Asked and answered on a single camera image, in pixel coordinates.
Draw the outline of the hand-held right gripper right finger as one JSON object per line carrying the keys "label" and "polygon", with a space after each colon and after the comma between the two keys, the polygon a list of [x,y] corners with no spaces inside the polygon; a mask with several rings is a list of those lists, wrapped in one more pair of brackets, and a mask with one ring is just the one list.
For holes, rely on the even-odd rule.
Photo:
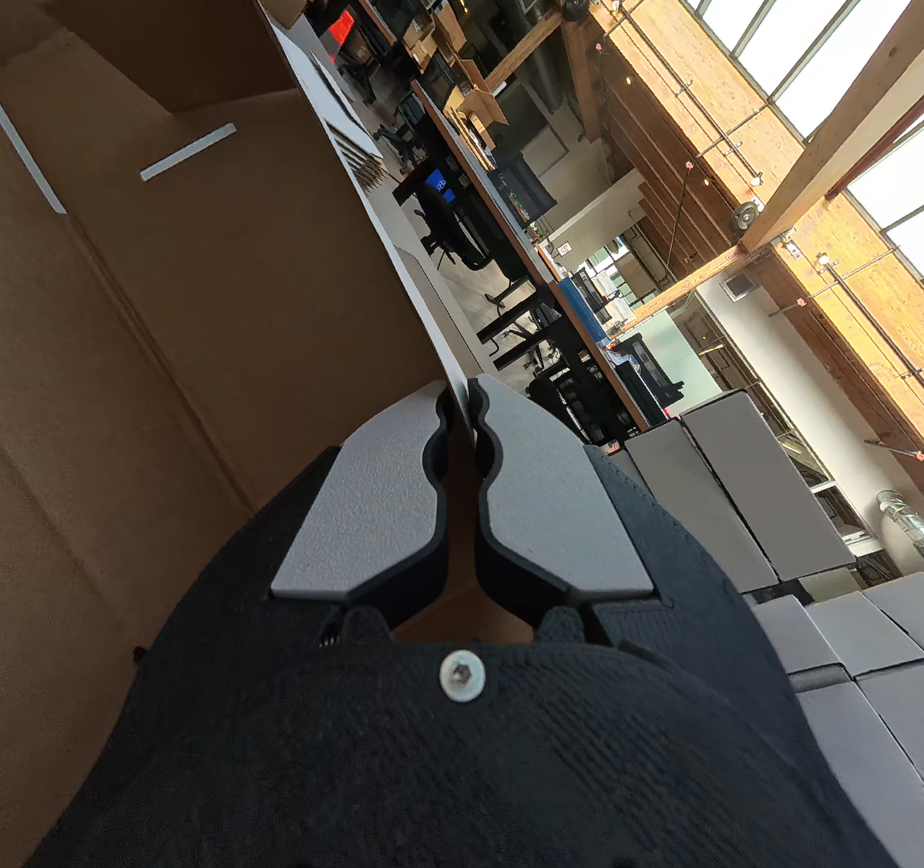
{"label": "hand-held right gripper right finger", "polygon": [[533,629],[552,608],[653,598],[652,577],[591,459],[595,449],[492,376],[469,380],[468,407],[484,592]]}

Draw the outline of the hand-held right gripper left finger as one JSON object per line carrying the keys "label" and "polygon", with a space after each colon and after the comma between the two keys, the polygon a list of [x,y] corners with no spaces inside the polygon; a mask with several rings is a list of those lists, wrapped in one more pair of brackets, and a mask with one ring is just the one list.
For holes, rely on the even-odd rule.
{"label": "hand-held right gripper left finger", "polygon": [[454,412],[435,381],[348,437],[271,582],[274,597],[375,608],[392,629],[438,598],[448,578],[442,479]]}

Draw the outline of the white cardboard box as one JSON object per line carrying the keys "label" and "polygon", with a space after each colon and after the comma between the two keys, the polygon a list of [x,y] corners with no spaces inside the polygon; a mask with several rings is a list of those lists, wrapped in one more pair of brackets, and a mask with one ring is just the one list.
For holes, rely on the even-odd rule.
{"label": "white cardboard box", "polygon": [[26,862],[206,564],[444,380],[255,0],[2,0],[2,866]]}

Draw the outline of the blue flat box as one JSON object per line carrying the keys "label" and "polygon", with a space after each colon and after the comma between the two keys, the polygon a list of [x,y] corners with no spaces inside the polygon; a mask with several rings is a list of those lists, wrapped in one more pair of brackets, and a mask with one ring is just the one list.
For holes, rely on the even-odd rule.
{"label": "blue flat box", "polygon": [[586,331],[591,336],[595,344],[607,342],[608,336],[601,323],[597,319],[594,310],[589,306],[578,286],[571,277],[564,277],[558,282],[558,286],[567,299],[572,310],[580,320]]}

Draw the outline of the open brown cardboard box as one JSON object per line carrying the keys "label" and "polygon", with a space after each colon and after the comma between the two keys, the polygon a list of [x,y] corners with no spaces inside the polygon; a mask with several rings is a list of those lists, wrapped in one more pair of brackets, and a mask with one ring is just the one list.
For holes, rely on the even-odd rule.
{"label": "open brown cardboard box", "polygon": [[446,100],[444,115],[459,125],[460,132],[494,152],[496,143],[491,126],[508,125],[500,104],[473,60],[458,58],[450,69],[456,73],[458,81]]}

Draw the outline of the black mesh office chair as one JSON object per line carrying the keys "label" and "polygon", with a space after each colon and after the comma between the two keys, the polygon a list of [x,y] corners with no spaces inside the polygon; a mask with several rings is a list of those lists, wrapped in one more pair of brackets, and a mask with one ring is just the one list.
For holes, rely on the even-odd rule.
{"label": "black mesh office chair", "polygon": [[[685,382],[668,376],[639,333],[604,347],[603,354],[645,425],[666,423],[667,409],[684,398]],[[622,446],[641,434],[640,424],[595,362],[588,359],[580,364],[573,369],[559,358],[531,381],[526,395],[595,446]]]}
{"label": "black mesh office chair", "polygon": [[[441,169],[456,193],[456,203],[448,204],[429,185],[424,184],[433,169]],[[486,173],[493,189],[500,196],[499,205],[512,217],[522,233],[530,224],[547,215],[557,200],[532,171],[522,154],[507,154],[502,164]],[[426,158],[418,163],[401,182],[398,193],[405,199],[416,198],[419,215],[429,233],[422,243],[428,253],[442,249],[457,256],[470,270],[483,270],[495,263],[502,274],[514,281],[527,275],[526,267],[505,237],[502,227],[494,220],[488,205],[480,197],[472,180],[456,158],[447,155],[433,161]]]}

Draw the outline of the grey wood-edged desk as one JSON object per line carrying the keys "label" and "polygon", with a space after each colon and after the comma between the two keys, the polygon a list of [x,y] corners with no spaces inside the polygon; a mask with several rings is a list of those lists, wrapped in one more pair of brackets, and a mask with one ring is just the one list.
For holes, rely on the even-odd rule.
{"label": "grey wood-edged desk", "polygon": [[651,428],[643,422],[641,413],[635,403],[630,399],[627,389],[616,376],[603,354],[605,343],[595,344],[580,320],[563,296],[558,282],[548,277],[548,269],[541,269],[537,251],[520,239],[509,241],[514,251],[526,267],[527,275],[511,281],[511,289],[521,285],[531,284],[532,292],[519,303],[509,305],[502,309],[496,298],[491,298],[491,304],[498,309],[497,316],[478,331],[480,342],[493,340],[507,329],[514,327],[514,323],[523,315],[530,315],[541,305],[552,311],[552,319],[547,324],[539,325],[535,332],[525,335],[523,339],[502,354],[493,357],[494,366],[501,370],[503,367],[518,361],[527,351],[539,343],[549,341],[557,348],[560,358],[564,358],[573,369],[579,369],[582,361],[592,359],[599,367],[601,374],[608,381],[610,387],[615,389],[620,399],[627,405],[630,413],[640,424],[642,432]]}
{"label": "grey wood-edged desk", "polygon": [[[414,134],[413,144],[421,146],[424,150],[426,156],[423,160],[432,158],[436,161],[447,155],[456,158],[465,175],[472,180],[480,197],[488,205],[494,220],[502,227],[507,240],[520,239],[536,250],[540,268],[548,269],[548,277],[553,279],[552,272],[542,258],[537,241],[533,237],[532,224],[528,226],[525,234],[514,226],[511,215],[499,205],[500,196],[486,177],[487,172],[498,168],[502,163],[497,164],[479,141],[460,132],[459,125],[444,115],[446,100],[457,81],[451,65],[446,64],[443,50],[437,47],[436,52],[428,58],[422,75],[413,81],[410,93],[399,102],[398,116]],[[399,203],[408,199],[398,193],[398,188],[395,196]],[[498,302],[502,302],[506,295],[512,292],[511,281],[509,283],[510,288],[495,297]]]}

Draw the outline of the stack of white folded boxes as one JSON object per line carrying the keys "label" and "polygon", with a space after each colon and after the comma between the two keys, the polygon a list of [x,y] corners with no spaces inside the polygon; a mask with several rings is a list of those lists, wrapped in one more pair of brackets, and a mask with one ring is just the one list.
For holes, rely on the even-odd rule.
{"label": "stack of white folded boxes", "polygon": [[821,752],[899,866],[922,866],[922,574],[804,607],[849,550],[750,397],[724,394],[612,457],[750,605]]}

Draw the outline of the stack of flat cardboard sheets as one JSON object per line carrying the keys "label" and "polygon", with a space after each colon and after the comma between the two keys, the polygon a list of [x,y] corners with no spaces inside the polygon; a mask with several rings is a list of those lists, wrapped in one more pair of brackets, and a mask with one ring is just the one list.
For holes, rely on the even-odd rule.
{"label": "stack of flat cardboard sheets", "polygon": [[307,54],[307,63],[309,84],[305,88],[312,107],[364,192],[380,188],[390,172],[376,142],[332,74],[314,53]]}

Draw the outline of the silver air duct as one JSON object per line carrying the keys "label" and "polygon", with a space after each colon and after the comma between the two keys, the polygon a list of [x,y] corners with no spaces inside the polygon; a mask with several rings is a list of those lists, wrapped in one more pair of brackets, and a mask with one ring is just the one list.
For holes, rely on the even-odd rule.
{"label": "silver air duct", "polygon": [[923,555],[923,516],[908,504],[903,495],[893,490],[878,492],[876,499],[882,514],[897,525]]}

